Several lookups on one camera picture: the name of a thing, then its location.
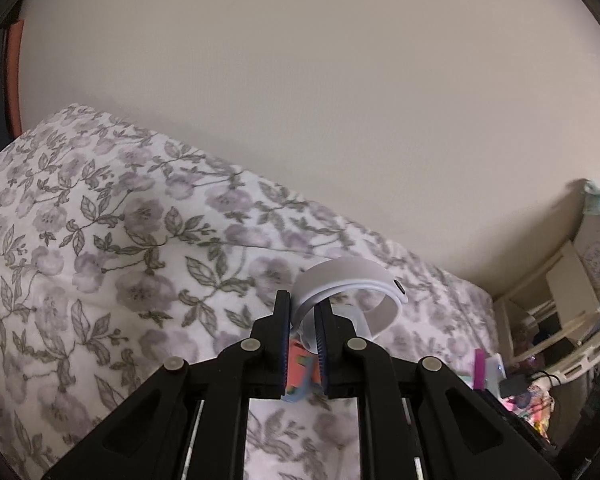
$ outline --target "purple flower pattern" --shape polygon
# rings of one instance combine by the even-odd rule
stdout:
[[[477,287],[225,160],[87,107],[58,112],[0,154],[0,450],[38,480],[166,357],[215,357],[299,273],[352,254],[407,288],[379,339],[395,356],[466,371],[473,348],[494,348]],[[354,421],[343,401],[254,402],[246,472],[353,478]]]

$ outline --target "pink object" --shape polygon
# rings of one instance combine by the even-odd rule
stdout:
[[[487,355],[482,348],[475,349],[474,361],[474,390],[484,389],[484,371],[486,368]]]

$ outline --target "floral bedspread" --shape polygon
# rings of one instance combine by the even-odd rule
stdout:
[[[379,341],[391,354],[467,372],[493,350],[476,286],[192,146],[58,112],[0,154],[0,450],[39,479],[167,356],[215,357],[299,272],[352,254],[407,291]],[[252,401],[245,460],[251,480],[359,478],[355,403]]]

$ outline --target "metal rivet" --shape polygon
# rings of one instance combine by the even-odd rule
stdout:
[[[429,372],[437,372],[442,368],[442,361],[437,357],[425,357],[422,360],[422,367]]]
[[[247,352],[255,352],[258,348],[260,348],[260,342],[257,339],[250,337],[240,343],[240,348],[246,350]]]
[[[366,348],[366,341],[359,337],[352,337],[347,341],[347,346],[352,350],[364,350]]]
[[[178,357],[177,355],[172,355],[171,357],[167,357],[164,361],[164,367],[170,372],[175,372],[176,370],[180,370],[183,366],[184,366],[184,359],[182,357]]]

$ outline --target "orange object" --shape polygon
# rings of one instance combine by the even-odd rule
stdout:
[[[286,389],[283,400],[296,402],[320,385],[320,366],[318,356],[302,346],[302,343],[289,341],[288,367],[286,369]]]
[[[18,72],[20,69],[20,44],[24,20],[18,20],[7,31],[6,45],[6,97],[7,111],[14,137],[22,135],[20,119],[20,92],[18,90]]]

